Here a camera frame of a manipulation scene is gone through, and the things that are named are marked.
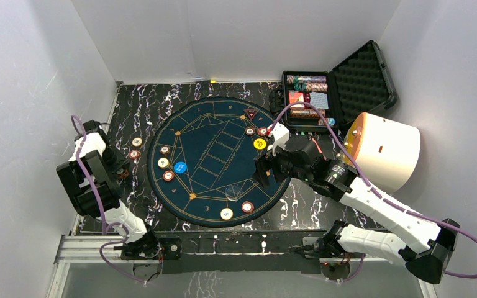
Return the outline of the yellow big blind button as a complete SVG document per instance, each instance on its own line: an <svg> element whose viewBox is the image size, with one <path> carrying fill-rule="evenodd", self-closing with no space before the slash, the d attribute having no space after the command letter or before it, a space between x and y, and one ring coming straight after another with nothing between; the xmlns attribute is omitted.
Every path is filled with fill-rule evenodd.
<svg viewBox="0 0 477 298"><path fill-rule="evenodd" d="M256 150L264 150L267 147L267 142L263 138L256 138L253 141L253 146Z"/></svg>

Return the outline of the blue small blind button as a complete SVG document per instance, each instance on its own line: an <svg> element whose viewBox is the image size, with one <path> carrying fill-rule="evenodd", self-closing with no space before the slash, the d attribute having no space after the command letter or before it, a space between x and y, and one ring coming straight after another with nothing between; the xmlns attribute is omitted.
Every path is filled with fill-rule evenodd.
<svg viewBox="0 0 477 298"><path fill-rule="evenodd" d="M183 173L187 172L188 166L187 166L186 162L179 161L179 162L175 163L173 169L174 169L174 172L176 174L183 174Z"/></svg>

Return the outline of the red poker chip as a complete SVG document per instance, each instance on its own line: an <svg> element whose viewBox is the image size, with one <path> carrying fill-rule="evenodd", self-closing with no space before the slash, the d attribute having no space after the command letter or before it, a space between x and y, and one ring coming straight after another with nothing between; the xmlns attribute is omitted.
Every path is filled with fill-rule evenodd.
<svg viewBox="0 0 477 298"><path fill-rule="evenodd" d="M172 181L175 178L175 172L167 170L163 173L162 178L164 181Z"/></svg>

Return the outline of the cream poker chip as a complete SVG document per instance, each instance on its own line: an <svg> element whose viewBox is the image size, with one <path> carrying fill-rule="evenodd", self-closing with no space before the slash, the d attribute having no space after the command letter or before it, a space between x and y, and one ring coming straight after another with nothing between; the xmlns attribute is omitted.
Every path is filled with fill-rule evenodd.
<svg viewBox="0 0 477 298"><path fill-rule="evenodd" d="M169 159L167 159L165 157L159 158L158 161L157 161L157 165L158 165L159 168L165 169L165 168L169 167L169 165L170 165Z"/></svg>

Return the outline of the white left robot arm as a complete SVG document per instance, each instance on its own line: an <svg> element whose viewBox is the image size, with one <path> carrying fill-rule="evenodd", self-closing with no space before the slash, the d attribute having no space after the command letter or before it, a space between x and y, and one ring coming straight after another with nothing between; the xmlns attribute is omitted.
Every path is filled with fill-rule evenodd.
<svg viewBox="0 0 477 298"><path fill-rule="evenodd" d="M125 237L122 252L129 258L155 258L161 243L152 228L137 217L120 196L118 181L129 173L129 160L104 131L102 123L89 120L73 123L77 131L75 149L56 173L75 211L95 218L102 232L110 229Z"/></svg>

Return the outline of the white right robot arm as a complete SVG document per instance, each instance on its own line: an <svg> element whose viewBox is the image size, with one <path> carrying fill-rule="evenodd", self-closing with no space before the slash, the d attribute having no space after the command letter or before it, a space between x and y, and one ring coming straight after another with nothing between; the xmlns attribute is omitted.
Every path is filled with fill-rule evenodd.
<svg viewBox="0 0 477 298"><path fill-rule="evenodd" d="M401 204L342 160L326 159L313 140L292 136L281 123L265 130L270 145L255 161L254 179L268 187L268 172L276 182L294 178L315 192L371 217L386 232L336 221L321 244L333 257L363 253L404 266L418 279L439 284L457 242L459 224L452 219L431 221Z"/></svg>

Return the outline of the clear plastic dealer button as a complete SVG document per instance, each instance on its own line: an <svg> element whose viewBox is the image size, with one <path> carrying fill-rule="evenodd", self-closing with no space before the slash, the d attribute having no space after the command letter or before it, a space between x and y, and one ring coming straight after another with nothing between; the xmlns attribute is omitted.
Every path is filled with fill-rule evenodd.
<svg viewBox="0 0 477 298"><path fill-rule="evenodd" d="M236 202L243 196L243 187L232 184L225 189L225 197L228 201Z"/></svg>

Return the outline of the round blue poker mat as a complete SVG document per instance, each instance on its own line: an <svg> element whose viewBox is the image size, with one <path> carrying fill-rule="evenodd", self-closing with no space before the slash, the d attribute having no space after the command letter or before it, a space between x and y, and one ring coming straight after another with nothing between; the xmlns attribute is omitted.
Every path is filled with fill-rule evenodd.
<svg viewBox="0 0 477 298"><path fill-rule="evenodd" d="M253 121L244 109L258 109ZM254 158L263 153L253 141L263 138L257 131L275 121L267 109L252 102L232 97L207 97L193 101L170 115L155 132L147 151L147 175L154 194L175 217L191 224L224 228L241 225L261 217L274 207L285 194L291 180L276 182L269 173L269 187L261 187L254 179ZM170 165L161 169L159 158L169 159ZM165 171L174 171L175 163L186 162L188 169L164 181ZM232 184L243 187L243 196L228 201L225 189ZM251 202L255 209L246 214L242 203ZM231 220L222 220L220 211L231 208Z"/></svg>

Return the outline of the red triangle marker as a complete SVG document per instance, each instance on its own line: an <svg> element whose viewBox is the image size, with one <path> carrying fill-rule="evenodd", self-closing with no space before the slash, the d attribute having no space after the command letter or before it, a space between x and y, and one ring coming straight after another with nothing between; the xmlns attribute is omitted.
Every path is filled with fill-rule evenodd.
<svg viewBox="0 0 477 298"><path fill-rule="evenodd" d="M253 121L258 114L258 109L253 109L253 108L244 109L244 113L249 118L250 121Z"/></svg>

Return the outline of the red card deck box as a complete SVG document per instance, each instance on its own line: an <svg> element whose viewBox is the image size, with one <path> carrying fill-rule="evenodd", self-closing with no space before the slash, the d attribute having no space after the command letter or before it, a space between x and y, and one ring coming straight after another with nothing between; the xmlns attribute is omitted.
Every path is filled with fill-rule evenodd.
<svg viewBox="0 0 477 298"><path fill-rule="evenodd" d="M298 102L298 104L293 105L292 108L305 108L305 105L302 104L305 102L304 93L300 91L289 91L288 102L290 104Z"/></svg>

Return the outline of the short poker chip stack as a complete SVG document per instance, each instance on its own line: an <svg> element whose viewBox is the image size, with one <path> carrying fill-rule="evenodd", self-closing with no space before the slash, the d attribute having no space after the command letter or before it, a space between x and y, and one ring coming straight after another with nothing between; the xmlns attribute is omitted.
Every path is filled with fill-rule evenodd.
<svg viewBox="0 0 477 298"><path fill-rule="evenodd" d="M318 125L320 126L326 126L326 125L329 125L331 127L333 127L334 125L336 124L336 121L334 118L326 118L326 121L323 121L322 119L319 119L318 121Z"/></svg>

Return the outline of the black foam-lined carrying case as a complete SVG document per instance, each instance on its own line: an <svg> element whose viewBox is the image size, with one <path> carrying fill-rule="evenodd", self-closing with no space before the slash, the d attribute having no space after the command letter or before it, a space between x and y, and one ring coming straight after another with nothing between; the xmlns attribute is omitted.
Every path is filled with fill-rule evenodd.
<svg viewBox="0 0 477 298"><path fill-rule="evenodd" d="M334 118L335 130L346 131L362 113L382 115L392 108L399 99L391 73L379 45L370 40L344 59L331 71L284 71L279 88L270 92L269 109L278 115L289 104L288 93L293 84L286 82L288 75L326 76L329 100L327 118ZM303 92L305 102L310 101L309 93ZM302 132L326 132L325 126L318 125L320 118L293 118L290 110L283 121L293 130Z"/></svg>

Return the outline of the blue card deck in case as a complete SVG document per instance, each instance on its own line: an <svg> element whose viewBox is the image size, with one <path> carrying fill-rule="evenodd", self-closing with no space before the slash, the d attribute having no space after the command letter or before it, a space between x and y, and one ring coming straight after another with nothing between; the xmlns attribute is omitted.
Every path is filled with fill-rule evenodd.
<svg viewBox="0 0 477 298"><path fill-rule="evenodd" d="M315 108L324 110L329 109L329 100L326 93L310 92L309 97L310 104L312 104Z"/></svg>

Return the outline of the white cylindrical drum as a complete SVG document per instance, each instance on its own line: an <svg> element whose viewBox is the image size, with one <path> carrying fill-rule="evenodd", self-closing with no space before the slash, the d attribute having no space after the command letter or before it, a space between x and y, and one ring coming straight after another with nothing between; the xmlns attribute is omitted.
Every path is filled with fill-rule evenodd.
<svg viewBox="0 0 477 298"><path fill-rule="evenodd" d="M392 194L405 185L419 160L418 128L362 112L342 145L372 184Z"/></svg>

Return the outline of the aluminium mounting rail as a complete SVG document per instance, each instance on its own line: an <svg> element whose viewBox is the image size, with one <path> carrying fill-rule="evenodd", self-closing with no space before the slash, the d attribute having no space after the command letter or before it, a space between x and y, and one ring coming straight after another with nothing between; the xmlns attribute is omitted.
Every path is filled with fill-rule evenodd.
<svg viewBox="0 0 477 298"><path fill-rule="evenodd" d="M177 260L125 260L115 236L65 236L49 297L435 297L432 285L382 258L307 260L307 232L174 232Z"/></svg>

